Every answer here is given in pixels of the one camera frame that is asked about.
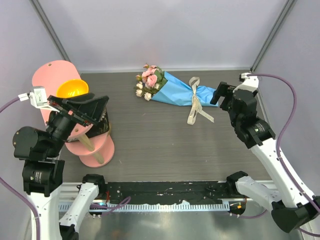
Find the pink rose stem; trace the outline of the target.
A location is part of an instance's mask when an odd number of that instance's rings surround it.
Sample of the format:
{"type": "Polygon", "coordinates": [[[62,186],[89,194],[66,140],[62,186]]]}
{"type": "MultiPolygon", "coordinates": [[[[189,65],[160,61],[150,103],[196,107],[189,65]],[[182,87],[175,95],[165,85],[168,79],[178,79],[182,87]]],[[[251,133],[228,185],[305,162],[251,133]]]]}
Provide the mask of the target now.
{"type": "Polygon", "coordinates": [[[157,65],[145,64],[142,74],[136,75],[136,88],[160,90],[166,83],[165,72],[157,65]]]}

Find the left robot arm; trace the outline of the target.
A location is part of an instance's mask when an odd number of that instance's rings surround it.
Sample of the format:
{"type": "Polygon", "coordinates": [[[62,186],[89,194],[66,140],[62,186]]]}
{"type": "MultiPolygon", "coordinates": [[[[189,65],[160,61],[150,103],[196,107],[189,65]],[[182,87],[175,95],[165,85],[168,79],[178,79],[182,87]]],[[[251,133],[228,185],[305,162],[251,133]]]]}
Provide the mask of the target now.
{"type": "Polygon", "coordinates": [[[25,126],[13,136],[13,155],[24,161],[23,190],[34,217],[31,227],[35,240],[79,239],[79,228],[93,200],[106,195],[104,177],[87,174],[71,207],[59,217],[65,161],[56,158],[77,124],[98,125],[108,100],[106,95],[95,97],[90,92],[70,98],[51,95],[46,100],[52,109],[46,130],[25,126]]]}

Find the blue wrapping paper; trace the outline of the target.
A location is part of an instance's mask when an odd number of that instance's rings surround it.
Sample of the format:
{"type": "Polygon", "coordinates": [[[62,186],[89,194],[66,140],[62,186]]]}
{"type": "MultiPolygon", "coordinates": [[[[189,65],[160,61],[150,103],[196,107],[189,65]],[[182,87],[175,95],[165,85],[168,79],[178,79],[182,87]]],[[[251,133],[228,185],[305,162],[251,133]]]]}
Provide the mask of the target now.
{"type": "MultiPolygon", "coordinates": [[[[151,98],[158,101],[175,106],[191,106],[193,90],[188,84],[182,82],[168,72],[164,72],[166,84],[151,98]]],[[[216,90],[211,87],[199,85],[196,88],[196,96],[203,107],[218,107],[219,104],[211,104],[213,94],[216,90]]]]}

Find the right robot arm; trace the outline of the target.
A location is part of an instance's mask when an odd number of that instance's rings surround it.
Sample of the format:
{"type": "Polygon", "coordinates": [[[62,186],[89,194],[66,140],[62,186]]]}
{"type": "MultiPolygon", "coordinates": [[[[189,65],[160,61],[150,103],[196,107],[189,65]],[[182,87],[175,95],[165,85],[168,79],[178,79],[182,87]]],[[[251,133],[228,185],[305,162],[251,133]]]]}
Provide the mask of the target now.
{"type": "Polygon", "coordinates": [[[224,98],[220,108],[228,112],[236,136],[260,160],[276,190],[258,183],[243,171],[227,177],[225,190],[230,197],[244,195],[254,200],[271,213],[282,231],[290,233],[319,215],[320,198],[304,184],[278,148],[279,137],[270,125],[257,116],[257,89],[256,79],[239,86],[222,81],[210,102],[216,104],[219,98],[224,98]]]}

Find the cream rose bunch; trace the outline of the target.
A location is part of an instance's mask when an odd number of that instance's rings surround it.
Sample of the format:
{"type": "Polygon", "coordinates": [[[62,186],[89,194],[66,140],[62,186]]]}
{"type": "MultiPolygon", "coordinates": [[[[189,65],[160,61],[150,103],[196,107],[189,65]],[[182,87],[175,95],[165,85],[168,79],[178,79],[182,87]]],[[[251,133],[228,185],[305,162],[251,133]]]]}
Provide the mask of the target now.
{"type": "Polygon", "coordinates": [[[147,87],[142,81],[139,81],[135,86],[135,94],[137,97],[144,98],[150,101],[152,97],[160,90],[160,84],[156,83],[154,87],[147,87]]]}

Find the cream ribbon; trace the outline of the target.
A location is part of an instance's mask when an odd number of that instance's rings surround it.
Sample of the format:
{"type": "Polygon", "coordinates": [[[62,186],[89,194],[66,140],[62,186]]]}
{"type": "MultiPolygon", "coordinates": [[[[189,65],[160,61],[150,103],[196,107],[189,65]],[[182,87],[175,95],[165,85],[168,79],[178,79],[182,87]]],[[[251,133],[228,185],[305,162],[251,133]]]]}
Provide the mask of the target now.
{"type": "Polygon", "coordinates": [[[200,83],[199,77],[192,77],[188,82],[189,86],[192,89],[192,99],[191,99],[192,105],[191,105],[190,113],[187,118],[187,124],[191,126],[195,124],[198,114],[202,115],[203,117],[208,119],[210,122],[214,123],[214,118],[208,113],[206,113],[205,111],[203,111],[203,107],[197,97],[197,88],[199,86],[199,83],[200,83]]]}

